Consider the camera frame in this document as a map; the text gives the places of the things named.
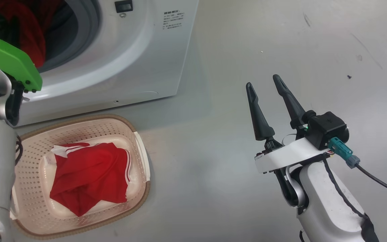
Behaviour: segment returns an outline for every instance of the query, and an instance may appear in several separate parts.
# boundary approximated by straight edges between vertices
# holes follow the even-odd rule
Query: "plastic laundry basket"
[[[21,137],[23,156],[15,167],[11,217],[15,227],[35,239],[54,239],[109,224],[136,211],[146,200],[150,187],[149,162],[135,128],[116,115],[80,118],[46,127]],[[49,193],[56,165],[46,162],[54,145],[77,142],[114,143],[131,155],[127,202],[101,201],[77,217]]]

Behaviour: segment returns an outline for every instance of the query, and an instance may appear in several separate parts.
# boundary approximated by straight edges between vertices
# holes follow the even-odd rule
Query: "cable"
[[[16,144],[17,144],[17,149],[16,149],[16,152],[18,151],[19,154],[17,155],[16,157],[16,160],[14,161],[14,165],[16,166],[17,163],[20,161],[20,158],[22,158],[22,155],[23,155],[23,146],[22,146],[22,140],[20,139],[20,137],[17,135],[17,141],[16,141]]]
[[[349,200],[347,199],[347,197],[344,195],[344,193],[341,191],[340,187],[338,186],[337,181],[335,181],[334,175],[332,174],[331,169],[329,168],[327,159],[326,159],[326,158],[323,158],[322,160],[324,161],[325,170],[327,171],[327,173],[328,173],[328,175],[329,175],[329,179],[331,179],[331,182],[332,182],[332,184],[334,184],[335,189],[337,190],[338,194],[343,198],[344,203],[345,203],[345,204],[346,204],[346,205],[347,205],[354,213],[356,213],[359,217],[361,217],[361,218],[363,218],[363,219],[370,220],[369,217],[367,217],[365,214],[362,214],[361,212],[359,212],[359,211],[358,211],[358,210],[357,210],[357,209],[349,202]]]
[[[383,187],[386,187],[387,188],[387,184],[384,183],[383,181],[381,181],[380,179],[378,179],[377,177],[371,175],[368,171],[366,171],[364,168],[362,168],[359,164],[355,164],[355,167],[358,168],[360,171],[362,171],[362,173],[364,173],[365,175],[367,175],[369,178],[373,179],[374,181],[376,181],[377,183],[379,183],[380,185],[382,185]]]
[[[283,139],[282,139],[282,145],[283,146],[285,146],[285,138],[288,137],[289,135],[295,135],[296,136],[297,134],[296,133],[290,133],[290,134],[286,135],[285,137],[283,137]]]
[[[305,242],[304,238],[302,237],[302,230],[300,230],[300,240],[301,240],[301,242]]]

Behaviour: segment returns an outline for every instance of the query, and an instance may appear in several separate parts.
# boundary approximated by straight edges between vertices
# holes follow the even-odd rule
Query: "teal connector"
[[[341,156],[344,160],[347,160],[350,156],[353,155],[353,151],[337,137],[334,137],[329,141],[328,148],[335,154]]]
[[[337,137],[330,139],[328,148],[343,158],[351,169],[355,168],[355,165],[361,161],[356,155],[353,155],[353,151]]]

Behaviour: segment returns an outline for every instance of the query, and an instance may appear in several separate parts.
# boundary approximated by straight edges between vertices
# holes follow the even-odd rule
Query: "green plastic part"
[[[41,90],[43,80],[28,54],[3,40],[0,40],[0,70],[21,81],[25,90]]]

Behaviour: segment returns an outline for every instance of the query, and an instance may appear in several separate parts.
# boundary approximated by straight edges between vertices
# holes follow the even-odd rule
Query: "washing machine panel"
[[[94,40],[41,73],[43,88],[24,95],[19,125],[177,93],[198,0],[133,0],[128,12],[118,12],[115,2],[95,3]]]

